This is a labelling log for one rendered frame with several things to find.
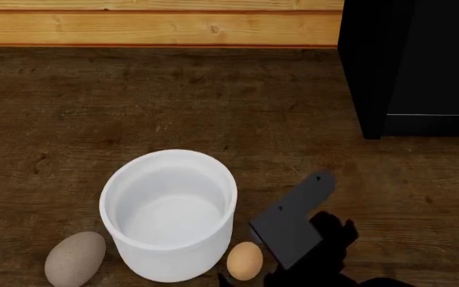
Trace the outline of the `brown egg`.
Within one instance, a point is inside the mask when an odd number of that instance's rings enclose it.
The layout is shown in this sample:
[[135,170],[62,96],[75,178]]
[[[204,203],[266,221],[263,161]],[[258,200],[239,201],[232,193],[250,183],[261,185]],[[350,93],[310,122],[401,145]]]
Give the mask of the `brown egg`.
[[226,268],[234,279],[249,281],[260,273],[263,260],[259,246],[252,242],[243,242],[229,252]]

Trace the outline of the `black cabinet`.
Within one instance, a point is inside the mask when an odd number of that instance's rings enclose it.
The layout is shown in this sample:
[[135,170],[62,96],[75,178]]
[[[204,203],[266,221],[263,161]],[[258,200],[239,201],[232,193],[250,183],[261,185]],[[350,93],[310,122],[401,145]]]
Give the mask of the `black cabinet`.
[[459,0],[345,0],[338,52],[364,138],[459,137]]

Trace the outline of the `white ceramic bowl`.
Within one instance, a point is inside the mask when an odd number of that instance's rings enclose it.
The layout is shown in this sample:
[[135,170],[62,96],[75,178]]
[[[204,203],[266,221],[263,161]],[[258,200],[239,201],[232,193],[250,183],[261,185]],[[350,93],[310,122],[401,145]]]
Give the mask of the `white ceramic bowl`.
[[227,251],[237,184],[224,164],[191,150],[143,155],[105,184],[99,211],[132,272],[151,281],[187,281]]

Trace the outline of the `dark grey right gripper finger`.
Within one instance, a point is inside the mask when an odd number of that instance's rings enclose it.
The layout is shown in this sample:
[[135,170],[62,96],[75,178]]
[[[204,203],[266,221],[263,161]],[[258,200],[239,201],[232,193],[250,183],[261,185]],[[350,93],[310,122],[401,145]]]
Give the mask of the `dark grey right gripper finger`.
[[310,174],[249,222],[253,232],[284,269],[293,267],[322,241],[319,231],[309,222],[308,214],[334,190],[335,177],[331,173]]

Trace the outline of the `grey speckled egg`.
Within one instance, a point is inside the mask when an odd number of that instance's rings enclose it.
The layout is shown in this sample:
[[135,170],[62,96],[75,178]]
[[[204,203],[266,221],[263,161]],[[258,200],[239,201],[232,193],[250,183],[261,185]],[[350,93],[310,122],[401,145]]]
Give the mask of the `grey speckled egg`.
[[103,236],[80,232],[58,243],[45,260],[45,276],[54,287],[81,287],[89,281],[104,260]]

